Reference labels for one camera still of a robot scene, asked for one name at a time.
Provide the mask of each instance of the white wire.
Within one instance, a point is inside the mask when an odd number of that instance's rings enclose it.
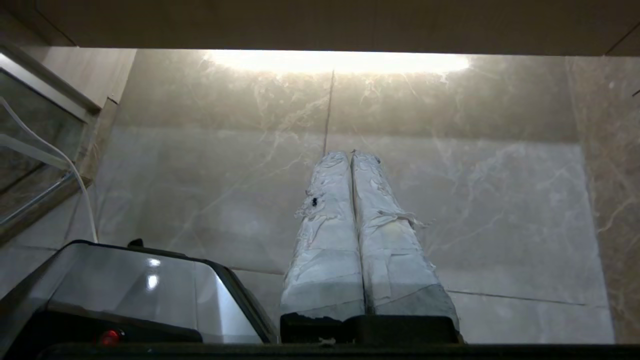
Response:
[[[60,156],[62,156],[67,163],[69,163],[69,166],[71,167],[71,171],[73,171],[74,175],[76,176],[76,179],[78,180],[78,185],[80,185],[80,189],[82,189],[82,193],[84,195],[84,199],[86,201],[86,207],[89,210],[89,223],[91,224],[91,232],[93,235],[93,242],[95,243],[99,243],[98,242],[98,234],[95,230],[95,222],[93,221],[93,210],[91,207],[91,200],[89,199],[89,193],[86,191],[86,187],[84,186],[84,182],[82,181],[82,177],[80,177],[80,173],[78,172],[78,169],[76,169],[76,166],[73,164],[73,162],[71,162],[71,160],[67,157],[67,155],[65,155],[62,151],[60,151],[57,147],[49,144],[48,142],[46,142],[44,139],[40,138],[38,135],[36,135],[36,133],[34,133],[27,125],[25,125],[22,120],[20,120],[20,118],[18,117],[18,115],[16,113],[13,112],[13,110],[11,109],[11,106],[9,106],[9,104],[6,102],[6,100],[4,99],[4,97],[0,96],[0,102],[2,102],[2,105],[4,106],[4,108],[7,110],[7,112],[9,113],[9,115],[11,115],[11,117],[14,119],[14,121],[16,121],[18,123],[18,125],[25,130],[27,133],[29,133],[31,136],[33,136],[34,138],[40,140],[43,144],[45,144],[46,146],[48,146],[51,150],[57,152]]]

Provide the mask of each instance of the red light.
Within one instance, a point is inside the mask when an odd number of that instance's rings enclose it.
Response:
[[[105,346],[117,345],[120,342],[120,334],[115,330],[107,330],[100,335],[100,344]]]

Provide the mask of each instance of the white cable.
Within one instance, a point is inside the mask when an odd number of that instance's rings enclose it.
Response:
[[[14,119],[14,121],[16,121],[18,123],[18,125],[25,130],[27,133],[29,133],[31,136],[33,136],[34,138],[40,140],[43,144],[45,144],[46,146],[48,146],[51,150],[57,152],[60,156],[62,156],[67,163],[69,163],[69,166],[71,167],[71,171],[73,171],[74,175],[76,176],[76,179],[78,180],[78,185],[80,185],[80,189],[82,189],[82,193],[84,195],[84,199],[86,200],[86,206],[89,210],[89,223],[91,224],[91,232],[93,235],[93,242],[95,243],[99,243],[98,242],[98,234],[95,230],[95,222],[93,221],[93,210],[91,208],[91,200],[89,199],[89,193],[86,191],[86,187],[84,186],[84,182],[82,181],[82,177],[80,177],[80,173],[78,172],[78,170],[76,169],[76,166],[73,164],[73,162],[71,162],[71,160],[67,157],[67,155],[65,155],[62,151],[60,151],[57,147],[49,144],[48,142],[46,142],[44,139],[40,138],[38,135],[36,135],[36,133],[34,133],[27,125],[25,125],[22,120],[20,120],[20,118],[18,117],[18,115],[16,113],[13,112],[13,110],[11,109],[11,106],[9,106],[9,104],[6,102],[6,100],[4,99],[4,97],[0,96],[0,102],[2,102],[2,105],[4,106],[4,108],[7,110],[7,112],[9,113],[9,115],[11,115],[11,117]]]

